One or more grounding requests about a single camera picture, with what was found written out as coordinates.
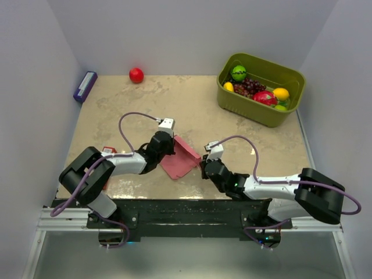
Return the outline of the pink paper box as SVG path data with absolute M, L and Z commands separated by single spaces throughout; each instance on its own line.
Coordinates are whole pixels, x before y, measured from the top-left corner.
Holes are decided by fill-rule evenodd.
M 178 180 L 198 167 L 201 156 L 178 135 L 174 136 L 173 155 L 166 155 L 160 165 L 172 180 Z

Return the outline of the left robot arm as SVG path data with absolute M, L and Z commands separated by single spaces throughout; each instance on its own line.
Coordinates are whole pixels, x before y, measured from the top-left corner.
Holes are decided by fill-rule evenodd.
M 174 134 L 165 131 L 157 131 L 148 143 L 131 153 L 104 153 L 89 146 L 61 172 L 59 183 L 71 197 L 57 206 L 52 216 L 57 216 L 76 200 L 99 214 L 101 223 L 107 228 L 116 227 L 120 223 L 120 213 L 114 201 L 103 192 L 108 180 L 124 174 L 147 174 L 165 156 L 173 154 Z

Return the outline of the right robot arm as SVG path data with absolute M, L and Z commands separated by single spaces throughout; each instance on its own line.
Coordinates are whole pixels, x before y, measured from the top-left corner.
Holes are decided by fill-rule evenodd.
M 254 224 L 273 228 L 277 223 L 296 217 L 314 219 L 336 225 L 340 223 L 345 188 L 315 169 L 287 177 L 258 177 L 229 171 L 220 160 L 204 155 L 200 162 L 202 178 L 211 180 L 219 192 L 235 201 L 267 201 Z

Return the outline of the red box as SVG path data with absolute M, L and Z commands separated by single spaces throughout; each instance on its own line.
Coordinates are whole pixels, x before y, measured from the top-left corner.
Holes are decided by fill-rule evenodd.
M 114 147 L 104 146 L 103 149 L 102 149 L 102 152 L 103 153 L 116 153 L 117 150 Z M 107 188 L 108 188 L 108 181 L 104 185 L 103 190 L 106 191 Z

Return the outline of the purple box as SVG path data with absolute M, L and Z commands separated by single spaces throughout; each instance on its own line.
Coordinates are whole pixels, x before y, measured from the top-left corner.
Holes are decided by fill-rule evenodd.
M 78 103 L 84 103 L 91 89 L 93 88 L 98 75 L 94 71 L 87 71 L 84 78 L 81 80 L 80 85 L 75 90 L 73 98 Z

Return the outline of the red apple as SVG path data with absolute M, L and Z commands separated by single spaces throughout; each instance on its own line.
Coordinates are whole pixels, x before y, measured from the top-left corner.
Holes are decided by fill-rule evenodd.
M 144 80 L 144 72 L 140 68 L 134 67 L 129 71 L 129 78 L 132 83 L 139 84 Z

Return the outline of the small yellow lemon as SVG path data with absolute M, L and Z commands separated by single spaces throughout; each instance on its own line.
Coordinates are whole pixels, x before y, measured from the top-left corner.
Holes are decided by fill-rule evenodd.
M 231 82 L 225 82 L 223 88 L 227 91 L 234 92 L 234 85 Z

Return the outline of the purple grapes bunch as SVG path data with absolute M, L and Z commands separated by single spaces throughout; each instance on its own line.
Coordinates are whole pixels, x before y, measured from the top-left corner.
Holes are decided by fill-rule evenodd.
M 257 80 L 245 78 L 242 82 L 232 81 L 234 85 L 234 92 L 252 99 L 252 97 L 260 91 L 265 91 L 266 86 L 258 82 Z

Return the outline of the red dragon fruit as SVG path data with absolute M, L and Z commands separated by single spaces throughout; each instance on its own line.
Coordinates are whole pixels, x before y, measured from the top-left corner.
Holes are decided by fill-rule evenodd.
M 256 102 L 262 103 L 264 105 L 275 107 L 278 104 L 278 100 L 275 95 L 270 91 L 260 91 L 257 92 L 252 99 Z

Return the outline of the small green fruit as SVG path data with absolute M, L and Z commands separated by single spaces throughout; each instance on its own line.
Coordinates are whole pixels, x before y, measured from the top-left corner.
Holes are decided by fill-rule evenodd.
M 287 111 L 288 110 L 287 107 L 285 107 L 283 105 L 276 105 L 274 108 L 277 109 L 277 110 L 280 110 L 280 111 Z

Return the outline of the green plastic basket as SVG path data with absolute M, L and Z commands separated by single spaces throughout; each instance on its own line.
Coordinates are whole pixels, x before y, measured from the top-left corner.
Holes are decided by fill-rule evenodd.
M 223 109 L 273 128 L 298 108 L 305 85 L 296 70 L 236 53 L 217 76 L 217 102 Z

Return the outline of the yellow orange fruit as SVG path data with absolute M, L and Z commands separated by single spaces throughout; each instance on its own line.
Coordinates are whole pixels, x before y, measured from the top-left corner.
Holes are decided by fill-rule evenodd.
M 275 88 L 273 94 L 279 101 L 286 101 L 290 97 L 289 91 L 285 88 Z

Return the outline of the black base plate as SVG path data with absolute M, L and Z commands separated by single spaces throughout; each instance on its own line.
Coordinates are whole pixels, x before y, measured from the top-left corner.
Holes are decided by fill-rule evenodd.
M 64 211 L 85 210 L 86 227 L 98 230 L 98 241 L 113 248 L 145 237 L 238 238 L 274 246 L 279 230 L 290 221 L 268 215 L 269 200 L 116 199 L 116 210 L 105 217 L 92 206 L 72 204 Z

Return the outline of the aluminium frame rail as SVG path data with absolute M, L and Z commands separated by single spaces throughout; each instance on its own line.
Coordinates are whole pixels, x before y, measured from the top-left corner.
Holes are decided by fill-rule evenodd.
M 44 209 L 24 278 L 353 278 L 340 226 L 310 218 L 282 230 L 272 252 L 251 242 L 212 238 L 145 238 L 104 249 L 86 227 L 87 209 L 51 218 Z

